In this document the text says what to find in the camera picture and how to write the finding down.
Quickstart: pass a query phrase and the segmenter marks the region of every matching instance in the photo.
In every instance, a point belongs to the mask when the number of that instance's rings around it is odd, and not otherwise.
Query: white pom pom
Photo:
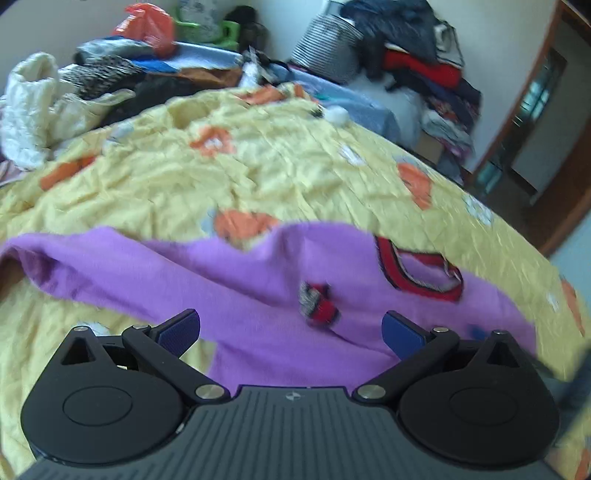
[[[341,106],[330,106],[324,111],[324,118],[335,127],[344,127],[349,122],[349,112]]]

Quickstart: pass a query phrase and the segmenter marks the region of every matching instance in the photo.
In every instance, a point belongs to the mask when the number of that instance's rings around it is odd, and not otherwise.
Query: red plastic bag
[[[113,35],[144,41],[162,59],[174,53],[177,44],[174,42],[174,21],[170,15],[152,4],[128,5],[125,11],[129,16],[113,30]]]

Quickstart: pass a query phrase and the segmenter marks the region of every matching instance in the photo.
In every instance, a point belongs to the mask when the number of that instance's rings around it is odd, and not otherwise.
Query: ribbed gray surface
[[[388,411],[357,405],[339,388],[245,387],[230,403],[198,408],[171,443],[143,460],[100,469],[42,460],[22,480],[359,478],[559,479],[543,463],[474,472],[440,462],[408,442]]]

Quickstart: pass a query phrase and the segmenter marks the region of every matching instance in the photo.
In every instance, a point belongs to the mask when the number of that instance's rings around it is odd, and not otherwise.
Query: doorway
[[[470,190],[546,256],[591,207],[589,79],[591,44],[563,15],[508,133]]]

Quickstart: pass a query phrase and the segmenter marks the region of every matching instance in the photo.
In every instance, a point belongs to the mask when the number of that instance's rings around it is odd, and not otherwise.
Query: striped fabric
[[[334,15],[319,15],[297,44],[291,62],[336,83],[347,83],[359,71],[356,45],[363,35]]]

